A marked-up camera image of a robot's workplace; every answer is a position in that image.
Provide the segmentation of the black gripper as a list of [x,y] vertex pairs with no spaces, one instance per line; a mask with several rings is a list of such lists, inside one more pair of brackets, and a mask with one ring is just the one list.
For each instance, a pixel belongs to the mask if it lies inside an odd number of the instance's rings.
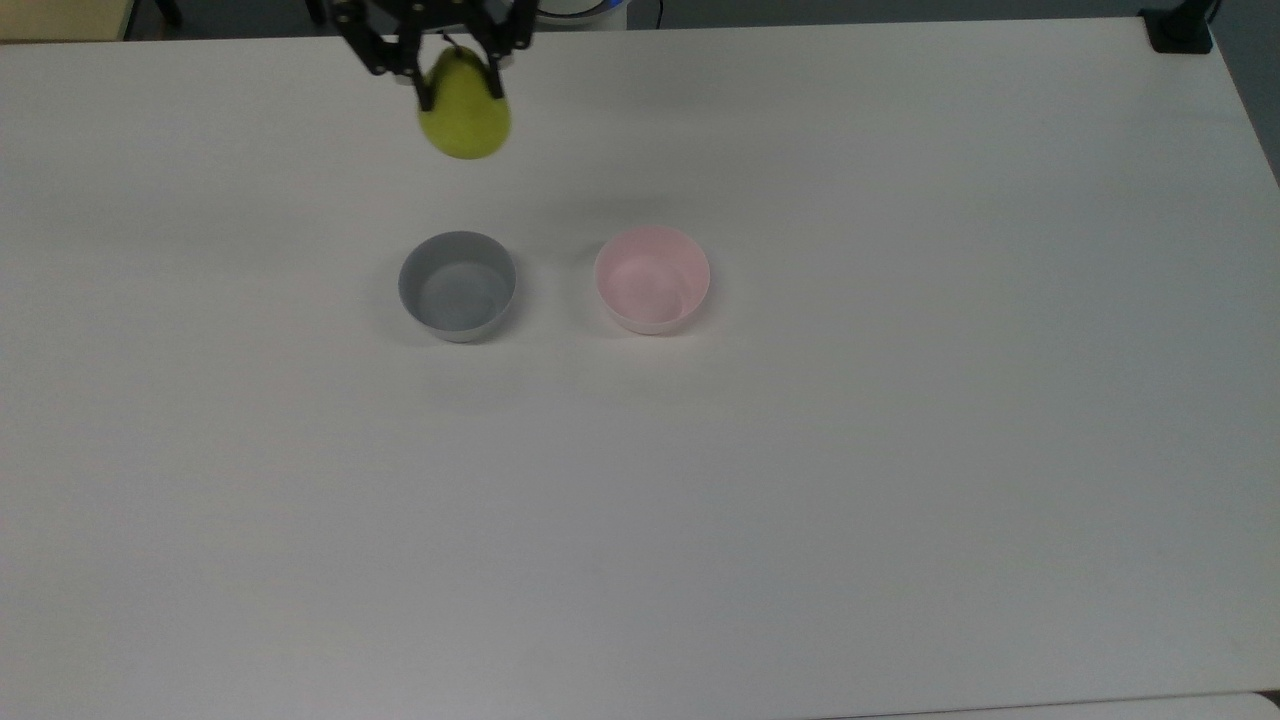
[[420,111],[434,108],[419,54],[422,32],[466,28],[488,56],[486,81],[494,99],[506,99],[500,70],[527,50],[538,17],[538,1],[372,1],[394,22],[396,37],[384,38],[369,23],[365,1],[334,1],[332,19],[340,37],[372,76],[392,76],[413,87]]

